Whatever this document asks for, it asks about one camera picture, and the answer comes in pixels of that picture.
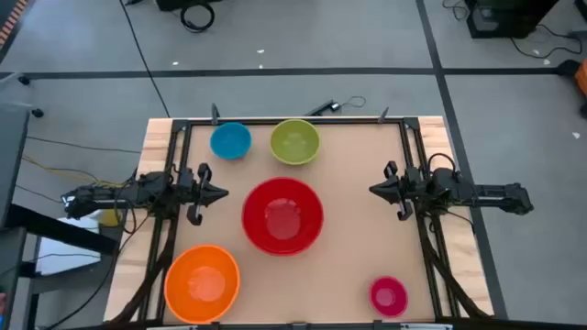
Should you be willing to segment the small blue bowl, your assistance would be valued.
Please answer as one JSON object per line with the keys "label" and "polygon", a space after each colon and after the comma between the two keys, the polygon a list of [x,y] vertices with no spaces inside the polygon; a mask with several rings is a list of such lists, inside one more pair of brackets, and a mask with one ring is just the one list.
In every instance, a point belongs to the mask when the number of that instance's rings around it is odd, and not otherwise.
{"label": "small blue bowl", "polygon": [[244,157],[252,143],[249,129],[240,123],[226,123],[218,126],[210,137],[213,153],[224,160]]}

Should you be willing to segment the small pink bowl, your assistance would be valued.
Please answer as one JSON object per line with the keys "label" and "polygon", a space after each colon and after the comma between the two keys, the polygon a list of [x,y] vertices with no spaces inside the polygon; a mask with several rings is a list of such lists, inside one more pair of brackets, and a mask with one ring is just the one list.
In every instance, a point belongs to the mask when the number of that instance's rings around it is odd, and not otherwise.
{"label": "small pink bowl", "polygon": [[379,277],[372,282],[369,298],[373,309],[387,318],[403,315],[408,306],[405,286],[390,276]]}

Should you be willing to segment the orange black striped strip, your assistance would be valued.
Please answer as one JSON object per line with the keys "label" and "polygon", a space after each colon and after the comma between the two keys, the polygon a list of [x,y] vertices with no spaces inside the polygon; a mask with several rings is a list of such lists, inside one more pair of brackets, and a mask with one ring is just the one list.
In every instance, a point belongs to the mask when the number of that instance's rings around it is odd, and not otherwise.
{"label": "orange black striped strip", "polygon": [[29,0],[0,0],[0,50],[7,45],[28,5]]}

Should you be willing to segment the yellow container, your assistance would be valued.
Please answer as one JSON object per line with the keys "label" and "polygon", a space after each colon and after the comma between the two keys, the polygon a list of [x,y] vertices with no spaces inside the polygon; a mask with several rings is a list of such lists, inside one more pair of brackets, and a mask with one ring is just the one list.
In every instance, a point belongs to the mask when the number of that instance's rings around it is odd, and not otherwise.
{"label": "yellow container", "polygon": [[97,216],[97,222],[101,226],[117,227],[120,226],[121,214],[114,209],[100,210]]}

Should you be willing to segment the green bowl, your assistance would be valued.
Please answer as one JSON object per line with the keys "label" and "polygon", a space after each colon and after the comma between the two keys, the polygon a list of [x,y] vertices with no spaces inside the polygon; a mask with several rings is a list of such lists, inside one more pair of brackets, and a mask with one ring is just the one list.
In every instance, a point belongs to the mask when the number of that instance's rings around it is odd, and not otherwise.
{"label": "green bowl", "polygon": [[318,154],[319,131],[306,120],[286,119],[273,128],[270,149],[272,155],[284,164],[304,165]]}

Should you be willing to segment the orange round object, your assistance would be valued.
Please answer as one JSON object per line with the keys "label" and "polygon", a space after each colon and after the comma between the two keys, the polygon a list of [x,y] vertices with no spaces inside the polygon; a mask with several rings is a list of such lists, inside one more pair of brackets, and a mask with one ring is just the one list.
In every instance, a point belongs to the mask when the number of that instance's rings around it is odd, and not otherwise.
{"label": "orange round object", "polygon": [[581,62],[574,74],[574,79],[582,93],[587,96],[587,59]]}

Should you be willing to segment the large red bowl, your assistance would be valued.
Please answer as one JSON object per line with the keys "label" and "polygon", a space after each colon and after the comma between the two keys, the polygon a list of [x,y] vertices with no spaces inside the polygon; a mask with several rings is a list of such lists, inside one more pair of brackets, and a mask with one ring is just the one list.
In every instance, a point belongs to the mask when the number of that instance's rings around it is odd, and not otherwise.
{"label": "large red bowl", "polygon": [[305,182],[274,177],[253,188],[242,207],[244,232],[257,249],[292,256],[309,249],[324,224],[323,205]]}

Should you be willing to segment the large orange bowl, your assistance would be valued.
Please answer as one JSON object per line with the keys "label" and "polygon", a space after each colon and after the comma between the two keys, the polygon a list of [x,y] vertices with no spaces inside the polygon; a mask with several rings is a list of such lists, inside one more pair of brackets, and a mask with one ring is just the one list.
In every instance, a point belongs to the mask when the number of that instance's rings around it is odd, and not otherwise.
{"label": "large orange bowl", "polygon": [[240,273],[235,258],[217,245],[184,251],[170,266],[164,298],[171,313],[187,324],[218,320],[238,296]]}

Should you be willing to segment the black equipment box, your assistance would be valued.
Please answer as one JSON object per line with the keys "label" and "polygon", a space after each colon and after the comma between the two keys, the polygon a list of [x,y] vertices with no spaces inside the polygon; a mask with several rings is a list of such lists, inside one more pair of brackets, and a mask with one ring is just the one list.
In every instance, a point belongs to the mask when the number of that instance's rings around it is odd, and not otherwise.
{"label": "black equipment box", "polygon": [[524,39],[559,0],[464,0],[473,39]]}

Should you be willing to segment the black power adapter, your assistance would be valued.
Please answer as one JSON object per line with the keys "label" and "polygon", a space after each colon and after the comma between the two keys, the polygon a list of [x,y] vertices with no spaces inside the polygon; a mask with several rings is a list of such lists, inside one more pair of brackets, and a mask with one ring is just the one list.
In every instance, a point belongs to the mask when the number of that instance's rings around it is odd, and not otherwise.
{"label": "black power adapter", "polygon": [[329,100],[306,113],[305,116],[322,116],[326,111],[336,113],[340,110],[340,107],[340,103],[334,100]]}

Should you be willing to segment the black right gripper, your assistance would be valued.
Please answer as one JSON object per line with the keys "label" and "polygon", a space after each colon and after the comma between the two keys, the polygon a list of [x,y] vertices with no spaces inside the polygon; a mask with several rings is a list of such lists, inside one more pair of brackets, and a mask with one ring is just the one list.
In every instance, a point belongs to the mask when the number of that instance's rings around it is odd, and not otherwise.
{"label": "black right gripper", "polygon": [[422,182],[421,172],[417,167],[411,166],[404,170],[404,175],[397,176],[398,167],[394,161],[389,161],[384,168],[385,181],[372,185],[369,191],[389,204],[398,204],[400,210],[397,217],[400,221],[407,220],[414,208],[409,201],[417,197],[418,185]]}

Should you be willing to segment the black round base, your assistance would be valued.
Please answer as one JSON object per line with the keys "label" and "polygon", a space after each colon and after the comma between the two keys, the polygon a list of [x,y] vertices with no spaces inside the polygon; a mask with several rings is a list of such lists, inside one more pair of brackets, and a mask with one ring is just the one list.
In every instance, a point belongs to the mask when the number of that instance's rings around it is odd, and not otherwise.
{"label": "black round base", "polygon": [[581,63],[576,60],[565,60],[555,68],[555,73],[558,76],[574,77],[580,70]]}

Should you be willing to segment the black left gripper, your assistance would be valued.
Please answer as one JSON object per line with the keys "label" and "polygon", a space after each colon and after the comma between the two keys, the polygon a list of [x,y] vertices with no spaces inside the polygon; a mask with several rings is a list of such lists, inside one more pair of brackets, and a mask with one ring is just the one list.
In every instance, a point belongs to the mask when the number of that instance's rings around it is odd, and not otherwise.
{"label": "black left gripper", "polygon": [[190,168],[181,169],[178,174],[177,185],[180,191],[180,203],[192,203],[188,207],[186,216],[188,221],[194,225],[202,224],[203,215],[200,209],[207,207],[213,202],[228,196],[228,190],[216,187],[209,181],[212,171],[207,163],[201,163],[197,169],[197,178]]}

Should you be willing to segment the grey cabinet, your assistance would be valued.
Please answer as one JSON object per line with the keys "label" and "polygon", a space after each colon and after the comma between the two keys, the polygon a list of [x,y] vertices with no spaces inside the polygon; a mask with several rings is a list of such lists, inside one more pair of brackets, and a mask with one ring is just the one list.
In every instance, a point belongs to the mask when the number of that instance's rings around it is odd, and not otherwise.
{"label": "grey cabinet", "polygon": [[6,226],[12,204],[28,120],[27,111],[0,108],[0,228]]}

